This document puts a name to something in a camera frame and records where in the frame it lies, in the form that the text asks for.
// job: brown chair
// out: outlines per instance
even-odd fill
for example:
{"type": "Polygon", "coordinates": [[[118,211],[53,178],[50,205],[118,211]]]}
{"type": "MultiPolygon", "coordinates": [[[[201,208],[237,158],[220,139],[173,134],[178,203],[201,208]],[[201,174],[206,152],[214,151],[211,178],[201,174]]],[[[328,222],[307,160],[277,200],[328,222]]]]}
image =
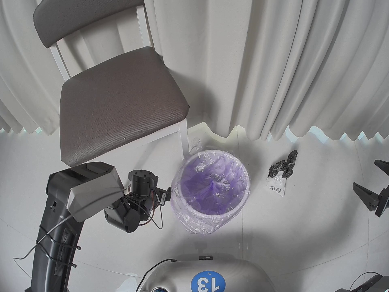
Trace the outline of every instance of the brown chair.
{"type": "Polygon", "coordinates": [[[143,0],[43,0],[34,25],[65,80],[60,102],[61,160],[69,166],[126,145],[126,149],[178,132],[189,153],[188,103],[150,46],[143,0]],[[63,37],[136,7],[143,48],[70,77],[57,46],[63,37]]]}

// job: blue sticker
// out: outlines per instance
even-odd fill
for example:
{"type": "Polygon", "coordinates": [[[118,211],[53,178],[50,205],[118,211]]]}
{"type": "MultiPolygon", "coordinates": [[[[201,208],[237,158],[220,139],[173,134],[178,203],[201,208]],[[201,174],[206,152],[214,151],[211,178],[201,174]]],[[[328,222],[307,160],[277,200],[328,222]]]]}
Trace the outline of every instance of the blue sticker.
{"type": "Polygon", "coordinates": [[[226,280],[216,271],[202,271],[193,277],[191,289],[192,292],[223,292],[226,280]]]}

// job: tile floor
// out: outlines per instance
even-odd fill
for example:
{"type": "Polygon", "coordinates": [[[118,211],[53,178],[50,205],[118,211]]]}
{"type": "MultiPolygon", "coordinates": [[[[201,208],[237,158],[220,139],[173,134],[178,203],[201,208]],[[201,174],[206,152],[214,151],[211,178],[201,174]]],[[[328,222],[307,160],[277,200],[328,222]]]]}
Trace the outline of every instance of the tile floor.
{"type": "MultiPolygon", "coordinates": [[[[349,288],[358,275],[377,271],[389,275],[389,211],[370,213],[354,194],[355,181],[375,192],[389,177],[374,166],[389,161],[389,140],[379,135],[356,142],[348,137],[322,143],[308,133],[293,143],[250,142],[236,127],[227,139],[202,123],[189,130],[189,142],[219,148],[238,156],[251,178],[251,195],[243,211],[209,236],[191,235],[163,208],[164,227],[153,224],[126,234],[109,225],[103,212],[85,222],[71,272],[69,290],[134,291],[144,272],[165,258],[190,260],[198,255],[244,258],[260,265],[279,292],[333,292],[349,288]],[[297,149],[294,174],[285,196],[264,189],[269,166],[297,149]]],[[[33,246],[46,202],[50,173],[65,169],[60,161],[59,134],[0,132],[0,291],[23,291],[30,278],[14,264],[33,246]]],[[[180,164],[178,136],[99,160],[116,166],[124,183],[133,169],[148,169],[168,187],[180,164]]],[[[33,256],[21,261],[31,274],[33,256]]]]}

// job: curtain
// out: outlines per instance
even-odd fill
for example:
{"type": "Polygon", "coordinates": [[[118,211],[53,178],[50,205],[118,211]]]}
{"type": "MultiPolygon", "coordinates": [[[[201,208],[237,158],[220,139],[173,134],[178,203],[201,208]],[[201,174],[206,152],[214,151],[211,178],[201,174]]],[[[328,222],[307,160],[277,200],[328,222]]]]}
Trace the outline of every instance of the curtain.
{"type": "MultiPolygon", "coordinates": [[[[49,134],[63,80],[32,25],[40,1],[2,0],[0,126],[49,134]]],[[[316,126],[331,139],[389,134],[389,0],[145,0],[145,7],[154,48],[190,105],[189,125],[206,121],[223,137],[241,125],[251,140],[279,139],[288,126],[297,136],[316,126]]],[[[134,10],[59,42],[71,75],[140,46],[134,10]]]]}

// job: trash bag liner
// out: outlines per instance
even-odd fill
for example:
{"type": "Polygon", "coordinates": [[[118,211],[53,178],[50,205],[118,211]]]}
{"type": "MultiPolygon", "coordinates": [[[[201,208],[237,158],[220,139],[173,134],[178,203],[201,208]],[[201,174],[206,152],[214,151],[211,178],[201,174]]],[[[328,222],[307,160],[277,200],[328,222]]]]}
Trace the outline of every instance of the trash bag liner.
{"type": "Polygon", "coordinates": [[[172,208],[190,232],[209,234],[236,216],[250,193],[238,158],[206,150],[183,161],[172,182],[172,208]]]}

